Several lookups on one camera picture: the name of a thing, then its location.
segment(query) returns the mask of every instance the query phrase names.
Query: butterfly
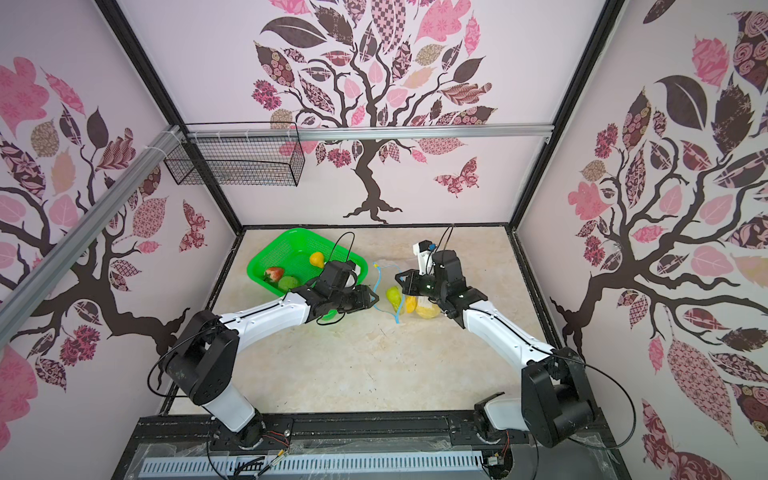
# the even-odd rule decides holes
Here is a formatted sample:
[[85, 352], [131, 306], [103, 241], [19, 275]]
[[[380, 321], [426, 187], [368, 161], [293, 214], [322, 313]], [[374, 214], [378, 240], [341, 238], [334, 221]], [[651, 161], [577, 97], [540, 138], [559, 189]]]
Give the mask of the butterfly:
[[478, 186], [478, 176], [475, 174], [478, 169], [477, 159], [475, 157], [468, 161], [458, 177], [454, 175], [438, 175], [435, 177], [435, 181], [448, 187], [448, 192], [455, 194], [456, 198], [458, 198], [458, 194], [464, 190], [464, 186], [467, 188]]
[[184, 216], [187, 218], [187, 223], [190, 224], [190, 229], [181, 237], [179, 251], [191, 250], [192, 247], [205, 247], [205, 236], [201, 230], [205, 230], [205, 224], [210, 220], [205, 220], [203, 214], [196, 214], [194, 208], [186, 200], [184, 200]]

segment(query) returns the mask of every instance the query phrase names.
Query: lemon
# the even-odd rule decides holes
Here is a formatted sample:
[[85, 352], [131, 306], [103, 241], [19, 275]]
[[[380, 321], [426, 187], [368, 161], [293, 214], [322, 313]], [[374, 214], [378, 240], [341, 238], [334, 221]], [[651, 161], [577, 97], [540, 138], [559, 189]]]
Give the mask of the lemon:
[[310, 264], [318, 268], [323, 268], [326, 265], [326, 258], [321, 252], [315, 252], [310, 255]]

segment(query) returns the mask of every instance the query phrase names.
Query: aluminum rail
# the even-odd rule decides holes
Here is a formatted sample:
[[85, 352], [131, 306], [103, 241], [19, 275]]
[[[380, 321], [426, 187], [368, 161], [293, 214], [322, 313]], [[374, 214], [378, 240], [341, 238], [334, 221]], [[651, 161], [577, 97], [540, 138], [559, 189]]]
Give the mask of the aluminum rail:
[[[216, 130], [215, 124], [205, 124], [196, 131], [190, 131], [188, 138], [216, 137], [273, 137], [295, 135], [295, 130], [284, 128]], [[360, 127], [360, 128], [301, 128], [299, 138], [303, 141], [376, 140], [380, 138], [467, 138], [467, 137], [549, 137], [554, 129], [551, 124], [486, 124], [486, 125], [445, 125], [439, 127]]]
[[136, 191], [180, 138], [179, 127], [166, 127], [115, 181], [112, 188], [78, 221], [42, 262], [6, 298], [0, 310], [0, 348], [5, 346], [27, 321], [40, 302], [85, 252], [88, 245], [107, 226], [109, 220]]

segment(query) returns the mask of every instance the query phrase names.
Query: tree trunk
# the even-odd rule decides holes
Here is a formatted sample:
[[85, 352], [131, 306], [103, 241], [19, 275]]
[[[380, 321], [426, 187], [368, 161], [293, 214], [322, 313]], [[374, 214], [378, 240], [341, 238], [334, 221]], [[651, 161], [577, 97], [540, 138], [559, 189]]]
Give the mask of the tree trunk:
[[389, 140], [383, 140], [379, 142], [374, 140], [361, 141], [362, 155], [360, 155], [360, 159], [357, 161], [357, 165], [355, 166], [355, 175], [357, 175], [358, 178], [362, 180], [362, 184], [365, 185], [366, 192], [368, 192], [368, 197], [359, 207], [355, 209], [355, 211], [345, 215], [344, 218], [348, 218], [352, 215], [360, 215], [362, 212], [370, 212], [371, 220], [387, 223], [386, 220], [379, 218], [379, 211], [402, 212], [402, 209], [390, 207], [384, 200], [381, 199], [381, 188], [379, 188], [379, 185], [375, 180], [373, 180], [373, 172], [368, 166], [376, 157], [379, 148], [386, 144], [388, 141]]

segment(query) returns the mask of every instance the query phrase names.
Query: green fruit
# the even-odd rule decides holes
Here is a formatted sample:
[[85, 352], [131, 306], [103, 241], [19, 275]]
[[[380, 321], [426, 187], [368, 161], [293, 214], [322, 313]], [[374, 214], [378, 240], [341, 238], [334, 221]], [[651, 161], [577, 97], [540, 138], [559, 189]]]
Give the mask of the green fruit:
[[277, 288], [279, 288], [283, 292], [287, 292], [288, 290], [298, 287], [300, 284], [301, 283], [296, 277], [284, 276], [283, 278], [280, 279], [279, 282], [277, 282]]
[[400, 288], [397, 286], [391, 286], [386, 291], [386, 299], [392, 304], [392, 308], [397, 311], [400, 308], [400, 302], [402, 302], [402, 294]]

